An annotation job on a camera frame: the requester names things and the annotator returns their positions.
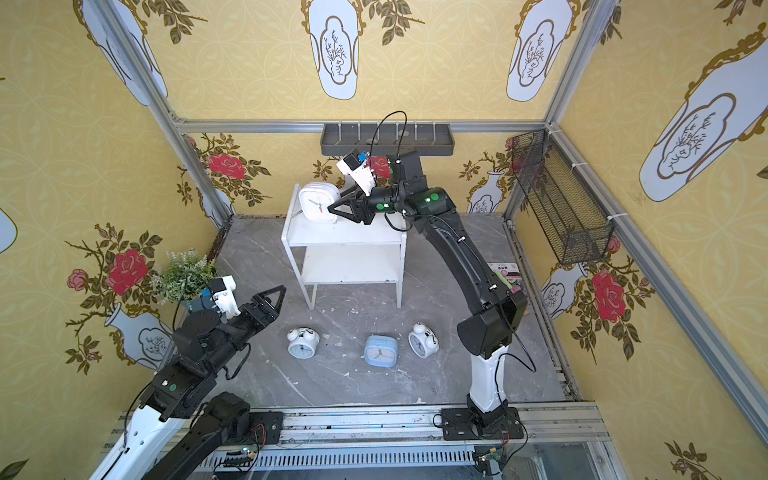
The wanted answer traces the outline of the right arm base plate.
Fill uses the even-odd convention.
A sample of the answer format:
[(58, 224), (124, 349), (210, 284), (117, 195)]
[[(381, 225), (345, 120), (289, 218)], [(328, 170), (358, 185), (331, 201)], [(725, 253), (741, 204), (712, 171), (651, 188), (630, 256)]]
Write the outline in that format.
[(439, 413), (443, 439), (447, 441), (521, 440), (526, 434), (518, 410), (497, 407), (482, 413), (474, 408), (445, 408)]

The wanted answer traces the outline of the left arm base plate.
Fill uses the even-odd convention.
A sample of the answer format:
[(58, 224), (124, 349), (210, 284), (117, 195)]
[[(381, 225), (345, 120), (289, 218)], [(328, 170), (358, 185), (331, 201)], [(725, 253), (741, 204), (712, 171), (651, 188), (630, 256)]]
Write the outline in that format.
[(250, 412), (243, 434), (244, 443), (260, 447), (277, 445), (283, 428), (282, 411)]

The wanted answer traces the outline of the white twin-bell alarm clock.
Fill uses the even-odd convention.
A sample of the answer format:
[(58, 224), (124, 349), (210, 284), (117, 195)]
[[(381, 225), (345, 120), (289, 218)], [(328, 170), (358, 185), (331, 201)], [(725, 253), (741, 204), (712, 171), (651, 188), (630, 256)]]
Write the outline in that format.
[(319, 345), (318, 333), (307, 327), (294, 328), (287, 333), (288, 353), (297, 359), (307, 360), (315, 356)]
[(421, 359), (426, 359), (439, 351), (439, 342), (434, 332), (424, 323), (416, 322), (408, 334), (408, 342), (413, 352)]

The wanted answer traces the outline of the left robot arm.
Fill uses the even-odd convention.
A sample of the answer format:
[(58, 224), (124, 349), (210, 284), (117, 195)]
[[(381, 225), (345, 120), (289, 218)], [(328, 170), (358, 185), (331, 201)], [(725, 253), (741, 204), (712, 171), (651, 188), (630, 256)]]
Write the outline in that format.
[(248, 353), (252, 337), (276, 321), (286, 288), (256, 293), (233, 318), (218, 312), (192, 314), (173, 334), (177, 354), (155, 374), (137, 397), (137, 407), (111, 451), (93, 473), (95, 479), (186, 479), (215, 450), (279, 442), (283, 415), (254, 413), (230, 392), (210, 393), (239, 352)]

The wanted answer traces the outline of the white square alarm clock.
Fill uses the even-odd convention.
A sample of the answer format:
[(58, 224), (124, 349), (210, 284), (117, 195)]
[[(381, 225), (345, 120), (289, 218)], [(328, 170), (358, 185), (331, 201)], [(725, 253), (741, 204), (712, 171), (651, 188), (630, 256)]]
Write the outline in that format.
[(337, 216), (328, 207), (341, 198), (339, 189), (326, 182), (311, 182), (299, 190), (298, 199), (303, 215), (311, 222), (332, 224)]

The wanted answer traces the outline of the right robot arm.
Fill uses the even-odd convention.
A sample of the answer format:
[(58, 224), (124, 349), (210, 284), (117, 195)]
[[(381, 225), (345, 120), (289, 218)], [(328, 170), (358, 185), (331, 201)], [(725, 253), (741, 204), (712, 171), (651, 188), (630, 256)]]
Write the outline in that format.
[(439, 253), (458, 283), (470, 316), (457, 325), (458, 336), (471, 354), (471, 387), (467, 407), (478, 428), (488, 428), (505, 416), (502, 357), (509, 352), (527, 308), (521, 291), (513, 292), (490, 268), (467, 234), (456, 206), (441, 187), (430, 187), (419, 154), (414, 150), (387, 156), (390, 186), (378, 186), (369, 168), (370, 156), (353, 150), (337, 168), (354, 180), (332, 214), (369, 225), (375, 216), (398, 213)]

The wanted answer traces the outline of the blue square alarm clock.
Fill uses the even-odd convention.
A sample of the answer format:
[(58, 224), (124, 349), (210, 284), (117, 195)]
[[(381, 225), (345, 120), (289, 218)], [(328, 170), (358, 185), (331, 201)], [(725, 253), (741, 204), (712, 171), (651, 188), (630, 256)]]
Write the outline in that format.
[(394, 367), (398, 360), (397, 340), (384, 335), (369, 336), (364, 347), (364, 360), (373, 367)]

